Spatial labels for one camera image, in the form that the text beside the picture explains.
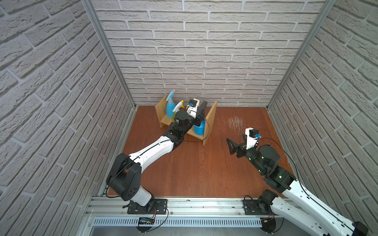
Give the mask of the blue pressure sprayer orange trigger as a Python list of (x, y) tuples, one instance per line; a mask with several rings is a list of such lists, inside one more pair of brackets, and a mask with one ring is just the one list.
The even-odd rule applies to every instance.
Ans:
[(196, 110), (196, 118), (194, 124), (194, 132), (197, 135), (204, 135), (205, 130), (205, 108), (207, 107), (208, 102), (205, 100), (203, 101)]

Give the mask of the yellow spray bottle white head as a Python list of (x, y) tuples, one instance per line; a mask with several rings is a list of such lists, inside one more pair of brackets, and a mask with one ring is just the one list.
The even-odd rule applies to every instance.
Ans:
[(180, 102), (178, 102), (177, 105), (172, 110), (172, 112), (173, 112), (172, 121), (173, 122), (175, 121), (175, 117), (176, 117), (177, 112), (179, 112), (181, 108), (185, 108), (184, 107), (184, 100), (181, 100)]

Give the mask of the light blue spray bottle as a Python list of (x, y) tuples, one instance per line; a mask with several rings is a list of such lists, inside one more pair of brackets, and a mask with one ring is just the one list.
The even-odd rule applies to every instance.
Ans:
[(173, 109), (175, 108), (175, 103), (173, 102), (172, 98), (175, 93), (175, 90), (172, 90), (169, 95), (166, 98), (167, 104), (166, 104), (166, 115), (168, 118), (172, 119), (173, 115), (175, 114)]

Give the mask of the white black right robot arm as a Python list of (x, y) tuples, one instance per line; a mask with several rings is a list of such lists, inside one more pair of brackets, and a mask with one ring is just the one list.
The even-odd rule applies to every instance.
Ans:
[(258, 209), (279, 215), (312, 236), (366, 236), (368, 227), (337, 213), (310, 192), (291, 172), (281, 167), (280, 155), (271, 145), (258, 146), (262, 139), (253, 128), (242, 134), (244, 142), (227, 139), (231, 155), (246, 158), (271, 187), (258, 198)]

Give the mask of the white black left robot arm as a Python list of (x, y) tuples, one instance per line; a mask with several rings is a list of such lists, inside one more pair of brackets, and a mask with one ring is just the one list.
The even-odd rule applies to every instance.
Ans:
[(116, 157), (106, 178), (107, 186), (124, 201), (151, 206), (153, 195), (141, 186), (142, 173), (160, 157), (178, 148), (188, 131), (200, 126), (203, 120), (204, 109), (197, 110), (194, 118), (186, 111), (179, 111), (167, 131), (154, 143), (130, 155), (121, 153)]

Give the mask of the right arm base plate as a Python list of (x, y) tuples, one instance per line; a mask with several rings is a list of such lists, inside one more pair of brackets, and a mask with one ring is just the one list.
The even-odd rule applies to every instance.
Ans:
[(271, 209), (268, 204), (259, 199), (243, 199), (245, 215), (270, 215)]

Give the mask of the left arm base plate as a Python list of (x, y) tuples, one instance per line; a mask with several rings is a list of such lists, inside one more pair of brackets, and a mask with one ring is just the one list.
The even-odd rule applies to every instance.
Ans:
[(141, 206), (134, 201), (130, 201), (127, 205), (127, 214), (131, 215), (146, 215), (146, 214), (157, 214), (165, 215), (167, 214), (167, 199), (162, 198), (152, 198), (146, 206)]

